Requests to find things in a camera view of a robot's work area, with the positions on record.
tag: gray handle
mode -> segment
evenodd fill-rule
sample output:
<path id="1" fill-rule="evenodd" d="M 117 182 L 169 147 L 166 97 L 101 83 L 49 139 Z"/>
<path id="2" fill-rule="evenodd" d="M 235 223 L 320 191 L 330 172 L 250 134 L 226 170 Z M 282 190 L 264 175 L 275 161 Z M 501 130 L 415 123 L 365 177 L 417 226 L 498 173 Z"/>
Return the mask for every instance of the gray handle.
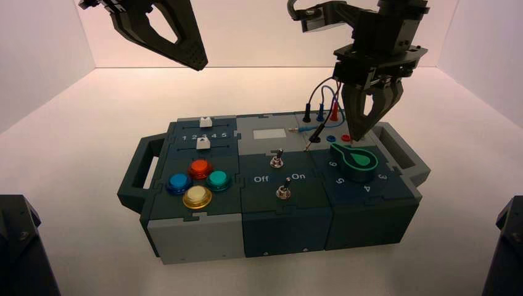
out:
<path id="1" fill-rule="evenodd" d="M 430 174 L 430 168 L 417 153 L 414 152 L 409 144 L 405 142 L 400 134 L 387 122 L 376 124 L 373 132 L 387 151 L 389 151 L 392 158 L 396 160 L 403 174 L 408 177 L 416 187 L 423 184 Z"/>

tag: green knob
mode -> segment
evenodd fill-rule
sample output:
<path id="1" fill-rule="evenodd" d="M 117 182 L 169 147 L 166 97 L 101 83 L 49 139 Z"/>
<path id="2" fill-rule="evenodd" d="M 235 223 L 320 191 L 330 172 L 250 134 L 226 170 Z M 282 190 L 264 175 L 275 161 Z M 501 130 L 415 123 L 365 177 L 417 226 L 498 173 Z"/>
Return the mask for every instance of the green knob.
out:
<path id="1" fill-rule="evenodd" d="M 349 180 L 364 183 L 374 178 L 379 162 L 369 150 L 332 143 L 331 155 L 339 164 L 341 173 Z"/>

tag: green button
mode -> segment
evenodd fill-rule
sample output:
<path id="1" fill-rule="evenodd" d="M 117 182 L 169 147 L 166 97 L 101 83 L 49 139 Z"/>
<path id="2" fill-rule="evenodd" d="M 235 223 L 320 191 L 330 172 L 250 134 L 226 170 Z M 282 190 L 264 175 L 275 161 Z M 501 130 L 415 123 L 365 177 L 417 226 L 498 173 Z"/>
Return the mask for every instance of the green button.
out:
<path id="1" fill-rule="evenodd" d="M 371 159 L 365 155 L 351 153 L 350 156 L 352 156 L 354 161 L 362 167 L 366 167 L 371 163 Z"/>
<path id="2" fill-rule="evenodd" d="M 227 184 L 228 177 L 224 171 L 214 171 L 208 179 L 209 185 L 221 187 Z"/>

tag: gray box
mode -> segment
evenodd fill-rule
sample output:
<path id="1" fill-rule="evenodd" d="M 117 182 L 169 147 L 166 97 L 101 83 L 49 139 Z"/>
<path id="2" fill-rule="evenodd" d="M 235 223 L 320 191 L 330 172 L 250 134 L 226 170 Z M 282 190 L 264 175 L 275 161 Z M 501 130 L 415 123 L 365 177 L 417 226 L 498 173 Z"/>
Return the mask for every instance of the gray box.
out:
<path id="1" fill-rule="evenodd" d="M 163 264 L 245 257 L 241 214 L 193 216 L 199 219 L 149 221 L 147 228 Z"/>

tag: robotic arm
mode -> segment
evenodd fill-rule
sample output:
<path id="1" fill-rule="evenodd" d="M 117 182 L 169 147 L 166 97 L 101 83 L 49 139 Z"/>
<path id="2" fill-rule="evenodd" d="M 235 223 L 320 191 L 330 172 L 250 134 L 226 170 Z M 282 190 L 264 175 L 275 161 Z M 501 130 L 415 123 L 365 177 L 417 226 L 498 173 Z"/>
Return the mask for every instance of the robotic arm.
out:
<path id="1" fill-rule="evenodd" d="M 425 0 L 380 0 L 379 12 L 329 1 L 287 10 L 302 23 L 303 32 L 324 30 L 343 23 L 353 28 L 354 43 L 334 52 L 338 62 L 333 78 L 344 84 L 342 99 L 352 139 L 360 140 L 401 98 L 402 78 L 410 77 L 420 58 L 427 53 L 412 46 L 419 23 L 429 12 Z M 367 96 L 373 107 L 365 115 Z"/>
<path id="2" fill-rule="evenodd" d="M 342 99 L 351 138 L 360 140 L 401 98 L 402 78 L 410 77 L 420 58 L 427 53 L 412 46 L 418 25 L 429 8 L 426 0 L 379 0 L 378 12 L 329 1 L 295 10 L 297 0 L 288 0 L 287 10 L 302 30 L 318 31 L 348 24 L 354 43 L 334 52 L 338 62 L 333 79 L 343 83 Z M 81 0 L 83 9 L 102 4 L 115 29 L 127 40 L 183 65 L 202 70 L 207 65 L 190 0 Z M 156 6 L 178 40 L 171 43 L 150 25 L 147 13 Z M 367 96 L 373 107 L 365 115 Z"/>
<path id="3" fill-rule="evenodd" d="M 125 39 L 194 70 L 207 65 L 207 55 L 190 0 L 81 0 L 82 9 L 102 4 L 111 15 L 114 28 Z M 147 14 L 156 6 L 178 40 L 161 37 L 150 25 Z"/>

